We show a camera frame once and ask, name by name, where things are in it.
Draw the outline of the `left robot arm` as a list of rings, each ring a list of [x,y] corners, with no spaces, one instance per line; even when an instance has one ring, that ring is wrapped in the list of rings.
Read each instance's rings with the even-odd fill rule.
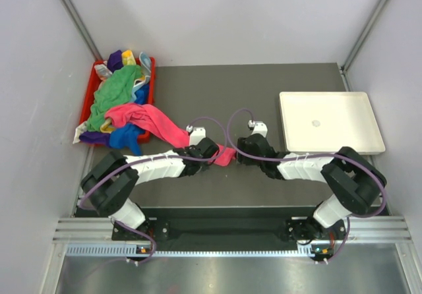
[[[142,239],[149,233],[150,224],[129,198],[133,189],[157,179],[196,175],[219,152],[218,145],[208,137],[195,145],[149,156],[110,152],[82,179],[80,187],[97,215],[122,223],[130,235]]]

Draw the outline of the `green towel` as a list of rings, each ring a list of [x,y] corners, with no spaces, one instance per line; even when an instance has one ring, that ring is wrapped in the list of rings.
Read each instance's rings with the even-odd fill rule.
[[[100,132],[106,112],[130,101],[135,80],[141,76],[139,65],[126,65],[103,82],[102,87],[94,92],[94,103],[90,107],[90,116],[87,119],[88,131]]]

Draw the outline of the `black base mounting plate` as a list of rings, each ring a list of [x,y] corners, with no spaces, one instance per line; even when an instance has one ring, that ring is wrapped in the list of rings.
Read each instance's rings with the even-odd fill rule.
[[[142,232],[160,251],[293,250],[309,241],[331,245],[346,236],[340,220],[320,239],[301,239],[297,232],[312,215],[311,207],[144,208]]]

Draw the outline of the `aluminium frame rail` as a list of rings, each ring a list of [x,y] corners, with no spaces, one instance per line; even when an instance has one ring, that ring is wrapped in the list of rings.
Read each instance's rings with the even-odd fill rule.
[[[327,263],[347,244],[408,244],[404,218],[377,216],[341,220],[320,237],[304,232],[304,218],[173,218],[151,221],[140,235],[105,218],[60,219],[53,243],[68,256],[145,258],[309,258]]]

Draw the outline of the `purple towel back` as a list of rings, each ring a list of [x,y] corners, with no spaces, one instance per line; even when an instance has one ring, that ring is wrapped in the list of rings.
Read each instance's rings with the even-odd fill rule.
[[[122,60],[122,51],[117,50],[109,55],[107,60],[107,68],[114,73],[115,71],[121,69],[124,66]]]

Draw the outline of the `yellow patterned towel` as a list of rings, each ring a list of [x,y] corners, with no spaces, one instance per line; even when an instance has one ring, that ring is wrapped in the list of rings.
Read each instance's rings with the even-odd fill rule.
[[[122,63],[124,66],[127,65],[136,65],[136,59],[133,55],[133,52],[128,49],[121,54]]]

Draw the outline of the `white plastic tray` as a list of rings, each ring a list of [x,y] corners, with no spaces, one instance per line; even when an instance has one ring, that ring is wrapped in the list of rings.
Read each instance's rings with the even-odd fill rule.
[[[281,92],[284,143],[295,153],[334,153],[349,146],[363,155],[386,146],[364,92]]]

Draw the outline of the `white patterned towel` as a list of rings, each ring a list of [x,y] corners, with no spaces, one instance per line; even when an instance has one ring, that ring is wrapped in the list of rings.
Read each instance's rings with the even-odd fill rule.
[[[108,69],[105,64],[97,64],[94,65],[94,70],[101,81],[107,80],[109,77],[112,76],[112,72]]]

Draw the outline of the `pink towel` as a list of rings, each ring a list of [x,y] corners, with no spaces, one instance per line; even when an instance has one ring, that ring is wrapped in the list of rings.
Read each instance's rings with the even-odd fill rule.
[[[189,145],[188,132],[179,128],[157,107],[150,104],[118,105],[107,111],[105,118],[110,119],[115,128],[123,127],[125,123],[132,123],[175,148]]]

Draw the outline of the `red plastic bin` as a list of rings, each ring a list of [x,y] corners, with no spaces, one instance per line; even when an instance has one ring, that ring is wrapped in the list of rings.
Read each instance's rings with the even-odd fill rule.
[[[150,105],[154,104],[154,88],[155,88],[155,80],[156,80],[156,60],[153,57],[150,57],[151,62],[151,71],[152,71],[152,78],[149,81],[150,85],[150,91],[149,91],[149,97],[148,97],[148,103]],[[84,128],[84,122],[88,119],[90,116],[90,107],[94,103],[94,92],[98,90],[98,88],[101,85],[101,80],[98,78],[95,70],[94,65],[102,64],[103,61],[96,61],[92,65],[92,70],[90,74],[90,78],[88,80],[88,86],[86,89],[85,98],[82,105],[82,110],[80,114],[80,125],[75,129],[75,135],[73,139],[73,144],[76,143],[83,143],[79,140],[79,136],[86,131]]]

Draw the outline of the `purple towel front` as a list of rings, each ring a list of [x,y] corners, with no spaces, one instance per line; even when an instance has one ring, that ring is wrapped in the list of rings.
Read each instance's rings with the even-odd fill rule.
[[[79,136],[79,140],[83,143],[107,147],[109,147],[109,139],[109,133],[102,133],[98,131],[85,131]]]

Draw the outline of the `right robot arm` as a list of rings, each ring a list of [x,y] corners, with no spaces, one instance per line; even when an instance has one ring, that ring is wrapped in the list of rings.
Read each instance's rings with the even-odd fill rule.
[[[266,137],[252,134],[237,140],[237,161],[257,165],[271,179],[306,180],[327,184],[332,196],[321,202],[297,235],[321,239],[338,221],[350,216],[367,216],[387,180],[353,148],[343,146],[334,154],[299,155],[277,152]]]

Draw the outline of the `blue towel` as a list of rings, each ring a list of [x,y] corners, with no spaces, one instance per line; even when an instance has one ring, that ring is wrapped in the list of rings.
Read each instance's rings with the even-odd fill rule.
[[[135,88],[131,95],[130,103],[145,105],[148,103],[150,85],[144,84],[140,88]],[[123,127],[116,128],[109,138],[109,146],[115,149],[128,148],[134,155],[142,155],[138,138],[144,135],[145,130],[132,124],[125,123]]]

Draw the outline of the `purple towel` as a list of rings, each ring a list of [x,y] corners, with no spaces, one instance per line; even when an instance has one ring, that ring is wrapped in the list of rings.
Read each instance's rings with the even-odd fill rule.
[[[115,71],[121,69],[124,66],[122,60],[122,51],[117,50],[109,55],[107,60],[107,68],[114,73]]]
[[[79,140],[83,143],[107,147],[109,147],[109,139],[109,133],[102,133],[98,131],[85,131],[79,136]]]

